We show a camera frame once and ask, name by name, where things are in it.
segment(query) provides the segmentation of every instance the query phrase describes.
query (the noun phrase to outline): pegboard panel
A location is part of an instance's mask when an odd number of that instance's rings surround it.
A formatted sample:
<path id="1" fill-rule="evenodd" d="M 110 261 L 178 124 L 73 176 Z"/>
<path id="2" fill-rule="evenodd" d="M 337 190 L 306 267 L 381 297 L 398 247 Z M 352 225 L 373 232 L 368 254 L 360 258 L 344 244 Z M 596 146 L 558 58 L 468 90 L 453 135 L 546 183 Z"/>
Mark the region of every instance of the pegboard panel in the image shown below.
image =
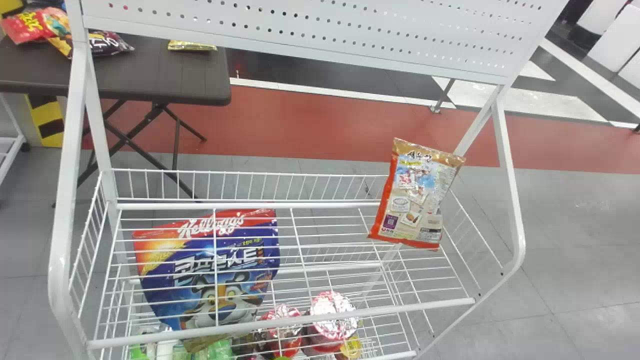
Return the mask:
<path id="1" fill-rule="evenodd" d="M 500 84 L 566 0 L 82 3 L 87 28 Z"/>

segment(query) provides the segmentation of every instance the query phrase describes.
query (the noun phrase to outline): metal table leg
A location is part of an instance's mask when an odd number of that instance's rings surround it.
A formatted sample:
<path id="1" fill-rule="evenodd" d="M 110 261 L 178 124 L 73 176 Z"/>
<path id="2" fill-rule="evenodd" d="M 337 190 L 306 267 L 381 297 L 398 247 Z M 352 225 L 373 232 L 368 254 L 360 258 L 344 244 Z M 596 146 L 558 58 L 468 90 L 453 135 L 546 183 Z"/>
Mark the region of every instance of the metal table leg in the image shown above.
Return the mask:
<path id="1" fill-rule="evenodd" d="M 442 95 L 440 95 L 440 98 L 438 99 L 438 102 L 435 105 L 431 105 L 429 107 L 429 109 L 431 110 L 432 113 L 435 113 L 435 114 L 439 114 L 440 113 L 440 107 L 442 105 L 442 102 L 447 97 L 447 94 L 449 93 L 449 90 L 451 90 L 451 87 L 453 86 L 453 83 L 455 83 L 455 82 L 456 82 L 455 79 L 449 79 L 449 82 L 447 83 L 447 86 L 445 86 L 444 91 L 442 92 Z"/>

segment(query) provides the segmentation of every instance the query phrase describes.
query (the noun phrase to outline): foil-topped container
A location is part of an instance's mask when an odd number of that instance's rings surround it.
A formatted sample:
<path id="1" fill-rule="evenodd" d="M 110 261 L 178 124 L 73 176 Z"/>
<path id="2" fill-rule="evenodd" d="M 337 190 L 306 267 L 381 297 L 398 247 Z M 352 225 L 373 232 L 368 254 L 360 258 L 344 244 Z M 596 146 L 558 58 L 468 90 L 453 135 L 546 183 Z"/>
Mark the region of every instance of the foil-topped container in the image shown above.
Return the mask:
<path id="1" fill-rule="evenodd" d="M 295 307 L 281 304 L 262 315 L 260 320 L 295 318 L 301 315 Z M 257 331 L 257 349 L 265 359 L 274 359 L 280 356 L 293 358 L 300 349 L 301 333 L 302 325 L 260 329 Z"/>
<path id="2" fill-rule="evenodd" d="M 346 313 L 354 311 L 355 306 L 341 293 L 325 291 L 311 300 L 310 315 Z M 358 329 L 358 318 L 314 322 L 307 327 L 308 339 L 314 350 L 336 352 L 344 340 L 349 339 Z"/>

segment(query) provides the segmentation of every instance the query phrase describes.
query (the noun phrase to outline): orange snack bag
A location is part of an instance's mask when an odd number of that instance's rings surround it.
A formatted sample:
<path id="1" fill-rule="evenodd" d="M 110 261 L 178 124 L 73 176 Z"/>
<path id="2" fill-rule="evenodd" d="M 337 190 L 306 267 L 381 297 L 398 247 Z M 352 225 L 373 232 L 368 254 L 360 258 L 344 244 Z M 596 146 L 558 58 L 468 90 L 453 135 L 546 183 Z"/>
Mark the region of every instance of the orange snack bag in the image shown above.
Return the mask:
<path id="1" fill-rule="evenodd" d="M 398 138 L 369 237 L 438 250 L 440 203 L 465 159 Z"/>

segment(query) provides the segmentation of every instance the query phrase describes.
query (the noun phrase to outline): white shelf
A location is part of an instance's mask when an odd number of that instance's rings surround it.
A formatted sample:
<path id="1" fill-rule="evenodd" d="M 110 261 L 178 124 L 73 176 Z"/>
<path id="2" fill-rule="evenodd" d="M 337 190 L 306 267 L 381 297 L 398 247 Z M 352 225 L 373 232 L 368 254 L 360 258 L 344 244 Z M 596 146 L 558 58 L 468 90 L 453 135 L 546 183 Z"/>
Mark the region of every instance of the white shelf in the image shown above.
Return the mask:
<path id="1" fill-rule="evenodd" d="M 140 286 L 132 232 L 214 210 L 276 208 L 280 267 L 269 282 L 258 317 L 277 304 L 304 313 L 318 293 L 341 292 L 356 311 L 334 318 L 362 320 L 358 336 L 369 346 L 369 357 L 415 356 L 424 339 L 438 334 L 428 311 L 466 309 L 476 302 L 473 296 L 482 291 L 474 273 L 478 264 L 497 275 L 493 284 L 500 277 L 502 265 L 453 192 L 443 201 L 445 236 L 441 249 L 434 252 L 367 238 L 386 176 L 166 171 L 195 189 L 199 200 L 194 200 L 184 198 L 164 173 L 134 169 L 102 173 L 99 182 L 114 176 L 118 185 L 119 205 L 113 209 L 118 219 L 116 236 L 110 234 L 110 205 L 98 183 L 78 242 L 70 297 L 83 323 L 95 326 L 88 331 L 93 337 L 86 346 L 106 349 L 109 358 L 114 351 L 126 354 L 127 347 L 136 343 L 250 332 L 327 318 L 302 316 L 288 323 L 270 320 L 133 335 L 139 326 L 160 321 Z M 93 293 L 92 288 L 102 291 Z"/>

